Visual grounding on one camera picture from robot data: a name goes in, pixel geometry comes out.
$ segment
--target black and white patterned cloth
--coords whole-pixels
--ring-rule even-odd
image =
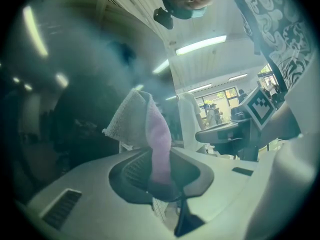
[[[305,71],[315,46],[311,29],[293,0],[234,0],[244,30],[278,67],[287,88]]]

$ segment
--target towel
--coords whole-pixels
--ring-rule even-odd
[[[149,192],[161,200],[177,197],[177,187],[171,179],[171,133],[151,94],[132,89],[102,132],[128,145],[151,147]]]

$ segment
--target fluorescent ceiling light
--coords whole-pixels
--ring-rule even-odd
[[[207,88],[207,87],[210,87],[212,85],[212,83],[209,83],[207,85],[204,85],[204,86],[201,86],[201,87],[198,87],[198,88],[195,88],[195,89],[192,89],[189,91],[189,93],[192,93],[192,92],[195,92],[195,91],[198,91],[198,90],[201,90],[201,89],[204,89],[204,88]]]
[[[13,81],[14,81],[15,83],[17,83],[17,84],[20,83],[20,79],[17,78],[17,77],[14,77],[14,78],[13,78]]]
[[[63,87],[66,88],[69,84],[68,79],[61,73],[56,74],[55,76],[57,82]]]
[[[32,91],[31,85],[29,85],[29,84],[27,84],[27,83],[24,85],[24,88],[25,88],[27,91]]]
[[[48,56],[48,52],[45,48],[43,41],[40,38],[39,32],[37,30],[34,15],[32,13],[30,6],[27,6],[23,9],[23,17],[24,17],[24,22],[26,24],[26,27],[30,33],[31,38],[32,38],[32,41],[34,42],[34,45],[38,49],[40,55],[44,56],[44,57]]]
[[[169,60],[164,61],[160,66],[158,66],[152,73],[159,74],[161,71],[165,70],[169,66]]]
[[[193,44],[187,45],[185,47],[182,47],[178,50],[175,51],[176,55],[183,55],[189,52],[192,52],[194,50],[203,48],[203,47],[207,47],[207,46],[211,46],[211,45],[215,45],[215,44],[219,44],[219,43],[223,43],[226,41],[227,36],[226,35],[222,35],[222,36],[218,36],[218,37],[214,37],[214,38],[210,38],[210,39],[206,39],[200,42],[195,42]]]
[[[235,80],[235,79],[238,79],[238,78],[244,78],[246,77],[248,74],[241,74],[241,75],[238,75],[238,76],[235,76],[235,77],[231,77],[229,78],[229,81],[232,81],[232,80]]]
[[[135,87],[135,89],[138,90],[138,91],[140,91],[143,87],[144,87],[143,84],[138,84],[138,85]]]
[[[172,100],[172,99],[174,99],[174,98],[176,98],[177,96],[175,95],[175,96],[172,96],[172,97],[170,97],[170,98],[166,98],[165,100],[166,101],[169,101],[169,100]]]

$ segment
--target ceiling light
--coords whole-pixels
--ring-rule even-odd
[[[175,51],[176,55],[183,55],[189,52],[192,52],[194,50],[203,48],[203,47],[207,47],[207,46],[211,46],[211,45],[215,45],[215,44],[219,44],[219,43],[223,43],[226,41],[227,36],[226,35],[222,35],[222,36],[218,36],[218,37],[214,37],[214,38],[210,38],[210,39],[206,39],[200,42],[195,42],[193,44],[187,45],[185,47],[182,47],[178,50]]]
[[[16,84],[20,83],[20,79],[17,78],[17,77],[14,77],[14,78],[13,78],[13,81],[14,81]]]
[[[195,91],[198,91],[198,90],[201,90],[201,89],[204,89],[204,88],[207,88],[207,87],[210,87],[212,86],[212,83],[209,83],[207,85],[204,85],[204,86],[201,86],[201,87],[198,87],[198,88],[195,88],[195,89],[192,89],[189,91],[189,93],[192,93],[192,92],[195,92]]]
[[[29,85],[29,84],[27,84],[27,83],[24,85],[24,88],[25,88],[27,91],[32,91],[31,85]]]
[[[135,89],[138,90],[138,91],[140,91],[143,87],[144,87],[143,84],[138,84],[138,85],[135,87]]]
[[[235,80],[235,79],[238,79],[238,78],[244,78],[246,77],[248,74],[241,74],[241,75],[238,75],[238,76],[235,76],[235,77],[231,77],[229,78],[229,81],[232,81],[232,80]]]
[[[48,52],[37,30],[36,22],[30,6],[27,6],[23,9],[23,17],[32,41],[34,42],[34,45],[38,49],[40,55],[44,57],[48,56]]]
[[[152,73],[159,74],[161,71],[165,70],[169,66],[169,60],[164,61],[160,66],[158,66]]]
[[[165,100],[166,101],[169,101],[169,100],[172,100],[172,99],[174,99],[174,98],[176,98],[177,96],[175,95],[175,96],[172,96],[172,97],[170,97],[170,98],[166,98]]]
[[[69,84],[68,79],[61,73],[56,74],[55,76],[57,82],[61,85],[61,87],[66,88]]]

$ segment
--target patterned fabric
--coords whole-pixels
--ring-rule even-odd
[[[244,0],[246,8],[238,6],[242,13],[248,10],[253,17],[244,18],[244,30],[253,39],[251,23],[255,19],[262,35],[260,43],[264,56],[268,56],[279,68],[287,88],[291,88],[306,69],[314,45],[310,30],[297,4],[292,0]]]

